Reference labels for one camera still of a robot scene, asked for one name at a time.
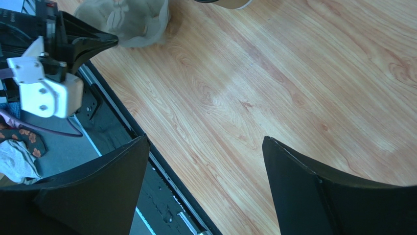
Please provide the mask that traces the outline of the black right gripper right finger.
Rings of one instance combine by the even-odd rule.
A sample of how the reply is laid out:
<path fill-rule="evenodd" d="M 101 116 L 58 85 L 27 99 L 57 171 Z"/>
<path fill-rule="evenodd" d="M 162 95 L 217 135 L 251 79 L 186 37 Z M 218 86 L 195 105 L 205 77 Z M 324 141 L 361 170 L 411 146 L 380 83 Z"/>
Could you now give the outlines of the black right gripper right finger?
<path fill-rule="evenodd" d="M 262 151 L 283 235 L 416 234 L 416 186 L 345 173 L 272 137 Z"/>

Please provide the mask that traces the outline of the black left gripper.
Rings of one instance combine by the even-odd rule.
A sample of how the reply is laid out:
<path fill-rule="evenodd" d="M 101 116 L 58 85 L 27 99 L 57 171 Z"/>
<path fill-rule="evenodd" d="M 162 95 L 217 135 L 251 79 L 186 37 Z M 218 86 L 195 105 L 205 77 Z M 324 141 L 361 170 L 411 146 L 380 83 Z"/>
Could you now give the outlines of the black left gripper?
<path fill-rule="evenodd" d="M 6 7 L 18 0 L 0 2 L 0 64 L 20 57 L 29 46 L 42 37 L 43 51 L 53 59 L 65 62 L 68 73 L 97 54 L 117 46 L 116 35 L 103 32 L 75 16 L 59 11 L 52 0 L 24 0 L 14 11 Z"/>

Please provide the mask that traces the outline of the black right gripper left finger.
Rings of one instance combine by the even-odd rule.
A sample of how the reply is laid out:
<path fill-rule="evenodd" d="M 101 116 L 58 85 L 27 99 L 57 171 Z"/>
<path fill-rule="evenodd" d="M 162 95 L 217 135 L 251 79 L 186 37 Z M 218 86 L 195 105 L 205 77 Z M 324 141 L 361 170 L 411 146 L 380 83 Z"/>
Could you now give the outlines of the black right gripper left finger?
<path fill-rule="evenodd" d="M 32 185 L 2 187 L 1 234 L 129 234 L 149 151 L 143 135 Z"/>

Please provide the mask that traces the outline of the single cardboard cup carrier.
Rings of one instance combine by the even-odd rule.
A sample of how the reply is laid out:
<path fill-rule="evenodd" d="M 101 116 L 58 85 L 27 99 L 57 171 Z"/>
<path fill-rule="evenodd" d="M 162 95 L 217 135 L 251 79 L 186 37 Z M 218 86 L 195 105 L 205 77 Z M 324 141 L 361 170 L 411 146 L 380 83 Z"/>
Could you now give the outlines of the single cardboard cup carrier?
<path fill-rule="evenodd" d="M 74 16 L 116 35 L 121 47 L 143 48 L 166 41 L 168 0 L 85 0 Z"/>

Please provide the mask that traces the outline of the single paper cup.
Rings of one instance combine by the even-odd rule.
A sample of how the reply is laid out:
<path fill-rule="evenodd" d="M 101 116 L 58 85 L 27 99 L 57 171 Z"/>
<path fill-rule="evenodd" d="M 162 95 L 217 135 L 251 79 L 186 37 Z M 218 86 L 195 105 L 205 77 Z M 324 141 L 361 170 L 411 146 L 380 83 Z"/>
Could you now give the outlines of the single paper cup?
<path fill-rule="evenodd" d="M 195 0 L 199 3 L 211 3 L 226 9 L 239 10 L 248 6 L 253 0 Z"/>

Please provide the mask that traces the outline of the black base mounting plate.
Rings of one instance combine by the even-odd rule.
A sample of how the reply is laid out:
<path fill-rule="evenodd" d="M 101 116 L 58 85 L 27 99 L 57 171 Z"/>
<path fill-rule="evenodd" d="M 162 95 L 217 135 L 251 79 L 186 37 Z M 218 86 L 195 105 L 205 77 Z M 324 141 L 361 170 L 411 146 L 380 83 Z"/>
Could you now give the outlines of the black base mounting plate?
<path fill-rule="evenodd" d="M 84 98 L 76 118 L 106 161 L 112 206 L 123 206 L 131 235 L 218 235 L 220 230 L 197 203 L 147 134 L 91 62 L 77 73 Z"/>

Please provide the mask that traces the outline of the patterned cloth on floor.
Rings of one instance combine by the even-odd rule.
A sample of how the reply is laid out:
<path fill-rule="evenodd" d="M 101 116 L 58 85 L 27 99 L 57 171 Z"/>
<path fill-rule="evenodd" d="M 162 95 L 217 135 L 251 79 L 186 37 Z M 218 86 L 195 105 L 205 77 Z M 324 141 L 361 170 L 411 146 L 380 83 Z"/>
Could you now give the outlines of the patterned cloth on floor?
<path fill-rule="evenodd" d="M 0 172 L 12 182 L 29 185 L 40 180 L 35 161 L 46 152 L 38 134 L 0 124 Z"/>

